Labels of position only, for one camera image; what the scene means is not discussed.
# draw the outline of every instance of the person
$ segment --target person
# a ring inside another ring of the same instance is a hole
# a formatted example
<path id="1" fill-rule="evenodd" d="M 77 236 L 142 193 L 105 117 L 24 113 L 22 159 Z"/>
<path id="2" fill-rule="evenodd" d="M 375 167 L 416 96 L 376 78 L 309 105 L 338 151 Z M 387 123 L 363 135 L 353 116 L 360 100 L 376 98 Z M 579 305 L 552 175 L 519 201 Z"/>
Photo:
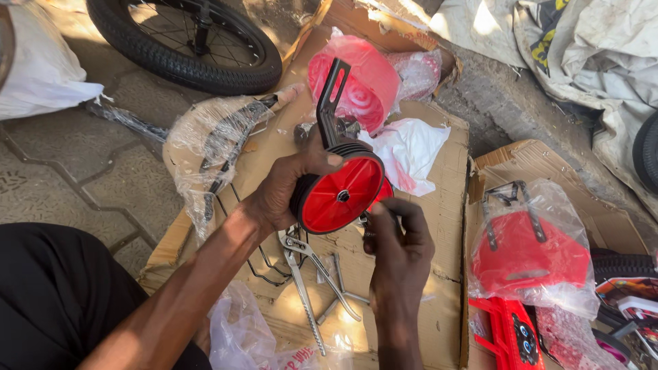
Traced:
<path id="1" fill-rule="evenodd" d="M 67 226 L 0 225 L 0 367 L 210 369 L 203 323 L 255 248 L 296 221 L 288 209 L 303 174 L 338 171 L 317 145 L 276 160 L 259 187 L 151 297 L 92 235 Z M 401 217 L 405 234 L 394 222 Z M 372 208 L 370 282 L 381 369 L 422 369 L 418 307 L 434 243 L 419 206 Z"/>

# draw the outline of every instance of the training wheel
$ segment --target training wheel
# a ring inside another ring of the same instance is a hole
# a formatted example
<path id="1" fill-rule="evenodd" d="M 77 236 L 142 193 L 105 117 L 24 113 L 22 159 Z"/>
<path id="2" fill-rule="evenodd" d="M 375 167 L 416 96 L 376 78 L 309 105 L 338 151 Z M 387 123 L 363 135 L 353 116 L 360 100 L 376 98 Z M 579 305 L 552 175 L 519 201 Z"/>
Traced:
<path id="1" fill-rule="evenodd" d="M 302 176 L 290 200 L 290 211 L 310 234 L 348 225 L 370 207 L 384 182 L 382 161 L 365 145 L 340 144 L 328 151 L 344 158 L 343 167 L 326 176 Z"/>

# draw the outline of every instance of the cardboard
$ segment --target cardboard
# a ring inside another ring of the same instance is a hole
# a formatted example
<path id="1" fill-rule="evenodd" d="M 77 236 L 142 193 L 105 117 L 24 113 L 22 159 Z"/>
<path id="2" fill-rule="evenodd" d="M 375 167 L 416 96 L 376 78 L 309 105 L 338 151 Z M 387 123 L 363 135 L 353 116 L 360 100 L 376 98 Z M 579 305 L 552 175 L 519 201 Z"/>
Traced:
<path id="1" fill-rule="evenodd" d="M 316 16 L 302 30 L 298 41 L 286 56 L 287 69 L 279 83 L 280 87 L 307 81 L 308 62 L 326 45 L 331 26 L 339 26 L 345 34 L 366 38 L 382 51 L 423 50 L 412 38 L 405 37 L 403 32 L 392 30 L 383 34 L 379 23 L 369 19 L 367 9 L 357 8 L 346 0 L 335 0 L 332 3 L 325 1 L 320 4 Z M 449 52 L 445 52 L 445 55 L 443 81 L 450 76 L 456 78 L 459 75 L 459 71 L 453 72 L 456 66 L 454 56 Z M 451 127 L 449 139 L 438 153 L 428 176 L 437 184 L 437 190 L 421 198 L 401 192 L 396 193 L 396 196 L 411 199 L 421 205 L 436 245 L 432 272 L 424 289 L 425 299 L 420 305 L 418 317 L 423 364 L 426 369 L 457 369 L 460 355 L 460 343 L 456 339 L 461 331 L 460 258 L 468 161 L 468 125 L 434 103 L 404 101 L 400 106 L 401 117 L 394 117 L 393 120 L 414 117 L 431 126 Z M 249 141 L 258 149 L 242 153 L 236 164 L 237 175 L 233 184 L 239 196 L 247 196 L 259 185 L 275 159 L 296 152 L 292 129 L 300 122 L 301 117 L 312 109 L 310 91 L 305 90 L 295 101 L 277 112 L 264 132 L 250 138 Z M 219 198 L 227 210 L 231 210 L 238 202 L 230 187 L 225 188 Z M 217 213 L 217 218 L 220 223 L 223 219 L 221 211 Z M 151 294 L 196 248 L 195 238 L 187 237 L 189 229 L 184 226 L 184 223 L 189 221 L 185 220 L 183 215 L 178 221 L 181 222 L 170 227 L 149 260 L 148 267 L 138 279 Z M 363 241 L 356 228 L 348 225 L 331 234 L 311 236 L 309 243 L 320 256 L 338 252 L 346 288 L 361 296 L 369 295 L 374 259 L 363 253 Z M 271 263 L 283 271 L 288 270 L 284 265 L 282 246 L 276 235 L 265 240 L 262 247 Z M 250 260 L 258 273 L 272 280 L 284 279 L 276 271 L 266 267 L 258 250 Z M 316 269 L 310 261 L 304 264 L 301 274 L 315 315 L 319 317 L 334 301 L 335 295 L 327 284 L 316 283 Z M 254 293 L 263 316 L 277 338 L 278 350 L 290 350 L 315 343 L 294 283 L 275 287 L 254 277 L 247 264 L 241 268 L 236 279 L 246 282 Z M 348 334 L 354 344 L 355 368 L 377 369 L 377 333 L 372 310 L 358 301 L 350 300 L 350 304 L 363 320 L 354 321 L 344 308 L 338 305 L 320 327 L 322 336 L 330 343 L 332 335 L 338 330 Z"/>
<path id="2" fill-rule="evenodd" d="M 479 201 L 484 192 L 519 179 L 531 182 L 537 178 L 546 178 L 562 186 L 585 225 L 591 248 L 609 248 L 620 253 L 647 253 L 644 242 L 628 218 L 628 213 L 592 195 L 576 171 L 539 140 L 524 140 L 507 145 L 476 158 L 471 166 L 464 218 L 464 271 L 468 269 L 470 250 L 482 223 L 483 214 Z M 468 318 L 478 310 L 468 306 L 465 281 L 462 288 L 460 367 L 469 370 L 495 370 L 495 356 L 477 344 L 469 330 Z M 544 360 L 547 369 L 560 369 L 547 356 L 544 356 Z"/>
<path id="3" fill-rule="evenodd" d="M 441 80 L 436 87 L 436 90 L 434 90 L 434 95 L 437 94 L 438 90 L 444 84 L 450 81 L 454 84 L 459 80 L 463 69 L 463 65 L 459 58 L 444 46 L 440 45 L 435 38 L 430 36 L 427 29 L 419 29 L 418 27 L 422 27 L 421 25 L 399 18 L 390 11 L 373 9 L 376 4 L 379 3 L 376 3 L 373 0 L 368 0 L 366 2 L 359 1 L 358 5 L 361 8 L 356 9 L 356 4 L 350 0 L 321 1 L 312 19 L 302 27 L 297 39 L 286 53 L 283 60 L 284 71 L 287 71 L 290 63 L 298 56 L 302 46 L 311 34 L 311 31 L 316 27 L 323 25 L 338 26 L 345 28 L 346 30 L 349 29 L 349 31 L 345 31 L 346 34 L 352 32 L 352 34 L 371 41 L 377 46 L 377 48 L 379 48 L 379 50 L 386 52 L 434 50 L 439 47 L 442 51 Z M 307 83 L 306 79 L 300 80 L 300 82 Z M 274 91 L 285 86 L 286 85 L 280 82 L 277 88 L 274 88 Z M 247 102 L 251 101 L 251 98 L 245 97 L 244 101 L 244 105 L 246 105 Z M 236 105 L 233 110 L 236 111 L 240 107 L 241 106 Z M 280 105 L 277 104 L 272 110 L 275 111 L 279 108 Z M 225 111 L 226 112 L 224 113 L 227 115 L 230 112 L 229 109 L 225 109 Z M 198 136 L 204 138 L 207 134 L 208 132 L 199 132 Z M 254 140 L 249 140 L 248 144 L 252 148 L 258 147 L 257 142 Z M 175 152 L 174 157 L 176 159 L 184 159 L 184 161 L 189 160 L 190 163 L 188 163 L 188 167 L 193 167 L 192 165 L 197 165 L 202 160 L 202 158 L 188 158 L 190 156 L 190 151 L 186 151 L 184 148 L 173 148 L 169 142 L 165 143 L 163 147 L 163 160 L 172 176 L 174 176 L 176 171 L 175 167 L 177 166 L 175 164 L 174 166 L 171 165 L 170 158 L 172 157 L 172 151 Z M 193 172 L 197 172 L 197 168 L 198 166 L 195 166 Z M 213 226 L 218 225 L 217 222 L 218 220 L 213 217 L 210 224 Z M 192 228 L 192 221 L 187 217 L 185 208 L 181 210 L 172 225 L 176 225 L 178 231 L 168 232 L 163 237 L 156 248 L 160 249 L 158 252 L 158 254 L 160 254 L 159 258 L 149 260 L 147 267 L 164 262 L 171 264 L 173 261 L 177 260 L 180 250 L 188 240 Z"/>

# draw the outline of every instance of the tire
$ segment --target tire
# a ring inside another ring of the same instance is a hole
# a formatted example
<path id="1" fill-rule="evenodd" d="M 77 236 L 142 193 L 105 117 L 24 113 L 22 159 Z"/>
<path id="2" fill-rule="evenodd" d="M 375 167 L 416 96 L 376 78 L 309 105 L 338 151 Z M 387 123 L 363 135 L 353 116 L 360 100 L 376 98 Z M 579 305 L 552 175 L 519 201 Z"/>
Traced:
<path id="1" fill-rule="evenodd" d="M 633 165 L 644 187 L 658 194 L 658 111 L 642 124 L 635 137 Z"/>
<path id="2" fill-rule="evenodd" d="M 612 354 L 616 359 L 618 359 L 624 365 L 628 365 L 628 362 L 630 361 L 631 352 L 630 352 L 630 348 L 626 344 L 623 344 L 619 339 L 609 334 L 605 334 L 600 330 L 592 329 L 592 334 L 594 334 L 594 338 L 596 338 L 599 346 L 601 346 L 601 343 L 603 343 L 604 345 L 612 347 L 617 352 L 616 353 L 611 352 L 605 346 L 602 346 L 601 348 L 610 352 L 610 354 Z"/>
<path id="3" fill-rule="evenodd" d="M 609 278 L 618 277 L 652 277 L 658 278 L 655 264 L 650 255 L 642 254 L 611 254 L 592 258 L 594 265 L 594 280 L 599 285 Z M 598 321 L 612 328 L 617 328 L 626 322 L 619 310 L 601 305 L 596 317 Z"/>
<path id="4" fill-rule="evenodd" d="M 196 6 L 201 0 L 168 0 Z M 169 48 L 145 33 L 133 21 L 128 4 L 123 0 L 87 0 L 92 22 L 117 51 L 142 68 L 187 88 L 215 95 L 254 95 L 274 87 L 281 77 L 279 52 L 267 35 L 233 8 L 217 0 L 209 0 L 211 11 L 221 14 L 230 24 L 240 28 L 264 54 L 259 63 L 249 67 L 213 65 Z"/>
<path id="5" fill-rule="evenodd" d="M 600 255 L 618 255 L 619 252 L 609 250 L 607 248 L 590 248 L 590 255 L 592 257 L 598 257 Z"/>

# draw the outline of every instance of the tarp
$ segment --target tarp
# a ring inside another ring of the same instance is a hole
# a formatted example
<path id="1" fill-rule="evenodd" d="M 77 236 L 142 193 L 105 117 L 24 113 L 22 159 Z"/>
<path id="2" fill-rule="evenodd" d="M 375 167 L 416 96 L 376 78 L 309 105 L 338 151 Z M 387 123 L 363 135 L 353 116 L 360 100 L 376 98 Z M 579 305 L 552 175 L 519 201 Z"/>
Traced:
<path id="1" fill-rule="evenodd" d="M 658 2 L 571 0 L 553 22 L 538 21 L 546 3 L 564 1 L 515 5 L 518 50 L 549 95 L 603 110 L 594 153 L 658 219 L 658 197 L 632 158 L 638 130 L 658 108 Z"/>
<path id="2" fill-rule="evenodd" d="M 601 109 L 593 151 L 658 219 L 632 148 L 658 108 L 658 1 L 445 0 L 430 27 L 451 42 L 529 68 L 560 101 Z"/>

